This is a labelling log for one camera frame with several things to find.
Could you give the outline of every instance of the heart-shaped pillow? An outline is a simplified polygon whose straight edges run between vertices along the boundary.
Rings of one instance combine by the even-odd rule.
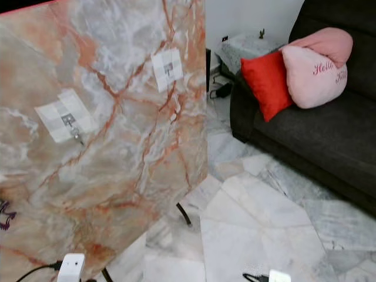
[[[353,38],[342,29],[323,28],[309,36],[292,41],[288,46],[310,48],[329,57],[337,68],[342,68],[353,49]]]
[[[296,105],[303,109],[323,105],[340,96],[347,83],[347,67],[311,49],[285,46],[282,49],[287,70],[287,87]]]

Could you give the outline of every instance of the white tape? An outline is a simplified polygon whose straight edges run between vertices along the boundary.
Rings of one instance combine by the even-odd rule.
[[[152,64],[159,92],[165,91],[169,84],[183,77],[180,52],[176,48],[152,56]]]
[[[73,138],[70,127],[62,120],[62,117],[68,114],[75,118],[72,126],[78,128],[81,133],[89,133],[97,128],[97,124],[73,89],[63,90],[58,97],[59,100],[56,102],[35,108],[53,141],[62,143]]]

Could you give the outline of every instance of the sofa cushion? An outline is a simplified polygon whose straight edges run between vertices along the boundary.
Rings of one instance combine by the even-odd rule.
[[[241,73],[257,98],[265,121],[293,104],[280,51],[254,59],[242,58]]]
[[[254,128],[344,182],[376,197],[376,103],[348,90],[323,106],[292,106]]]
[[[347,31],[354,41],[347,61],[347,87],[376,100],[375,11],[375,0],[305,0],[289,40],[329,26]]]

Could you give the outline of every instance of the white marble tile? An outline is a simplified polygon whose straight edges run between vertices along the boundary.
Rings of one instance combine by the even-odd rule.
[[[200,215],[220,190],[221,186],[222,182],[209,174],[197,188],[193,189],[193,191],[180,201],[180,204],[188,214]]]
[[[244,172],[243,162],[241,159],[232,160],[230,162],[218,163],[215,165],[216,173],[221,180]]]
[[[262,238],[270,267],[293,281],[337,281],[313,226],[263,229]]]
[[[306,211],[249,173],[228,178],[222,186],[262,226],[311,225]]]
[[[205,268],[200,261],[148,255],[145,265],[143,282],[205,282]]]
[[[226,192],[221,190],[209,203],[201,218],[248,228],[257,228],[259,225],[246,210],[240,207]]]
[[[260,154],[252,157],[246,157],[243,161],[244,170],[252,175],[259,175],[259,173],[271,162],[273,157],[270,154]]]
[[[132,245],[130,245],[122,254],[120,254],[107,266],[106,269],[113,281],[143,281],[146,250],[145,243],[146,233],[139,237]],[[106,282],[102,273],[98,274],[95,279],[97,282]]]
[[[258,178],[285,194],[295,203],[306,199],[336,199],[330,190],[279,160],[273,160],[258,174]]]
[[[216,110],[218,120],[230,125],[230,99],[231,95],[225,98],[211,99]]]
[[[338,275],[348,272],[366,259],[372,259],[372,252],[369,251],[326,250],[326,253]]]
[[[200,220],[189,214],[188,226],[177,208],[154,224],[146,235],[146,254],[203,261]]]
[[[206,118],[206,130],[208,135],[215,135],[226,132],[231,133],[230,126],[210,116],[207,116]]]
[[[312,226],[248,229],[202,219],[202,234],[207,282],[241,282],[243,272],[270,269],[293,281],[338,281]]]
[[[268,273],[257,229],[201,220],[207,282],[244,282],[242,274]]]
[[[339,278],[340,282],[376,282],[376,264],[366,260]]]
[[[376,219],[339,200],[307,200],[304,207],[328,250],[376,251]]]
[[[231,132],[208,135],[209,171],[216,176],[214,164],[251,156],[256,148],[235,139]]]

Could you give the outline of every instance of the marble panel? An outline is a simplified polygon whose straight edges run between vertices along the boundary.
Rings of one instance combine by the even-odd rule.
[[[0,199],[17,212],[0,280],[83,252],[85,281],[206,177],[204,2],[50,2],[0,15],[0,42]],[[170,49],[184,77],[159,93],[151,57]],[[83,146],[35,112],[64,89],[97,125]]]

